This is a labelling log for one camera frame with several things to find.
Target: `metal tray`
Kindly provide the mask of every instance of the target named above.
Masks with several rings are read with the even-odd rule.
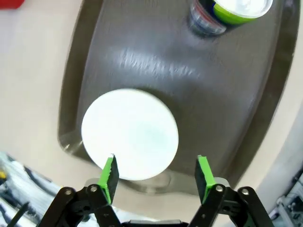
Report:
[[[280,99],[300,3],[276,0],[265,16],[215,38],[189,30],[189,4],[84,0],[62,84],[58,135],[64,151],[91,162],[80,135],[87,108],[108,91],[138,88],[169,107],[179,130],[176,157],[158,177],[167,181],[152,192],[169,191],[172,179],[192,182],[198,154],[208,157],[215,176],[237,183]],[[136,189],[148,191],[146,185]]]

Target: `red object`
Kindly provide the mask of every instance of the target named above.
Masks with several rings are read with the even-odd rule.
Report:
[[[0,0],[0,9],[17,9],[24,0]]]

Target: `white plate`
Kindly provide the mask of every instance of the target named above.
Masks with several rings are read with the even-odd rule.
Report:
[[[84,115],[81,134],[91,159],[103,168],[115,154],[120,178],[145,180],[165,170],[178,148],[178,128],[168,107],[136,89],[110,91]]]

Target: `soda can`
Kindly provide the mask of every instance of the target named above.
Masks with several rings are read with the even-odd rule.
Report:
[[[193,0],[189,26],[201,35],[220,35],[266,14],[273,0]]]

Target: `screw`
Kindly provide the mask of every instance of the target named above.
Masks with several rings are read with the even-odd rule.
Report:
[[[71,189],[67,189],[67,190],[65,191],[65,194],[66,194],[66,195],[70,195],[70,194],[71,194]]]
[[[242,190],[242,193],[243,193],[244,195],[248,195],[248,194],[249,194],[248,190],[245,189],[245,188]]]
[[[216,190],[218,191],[218,192],[223,192],[223,187],[221,187],[221,186],[216,186]]]
[[[92,192],[95,192],[95,191],[97,190],[97,187],[96,187],[96,186],[92,186],[92,187],[90,188],[90,190],[91,190]]]

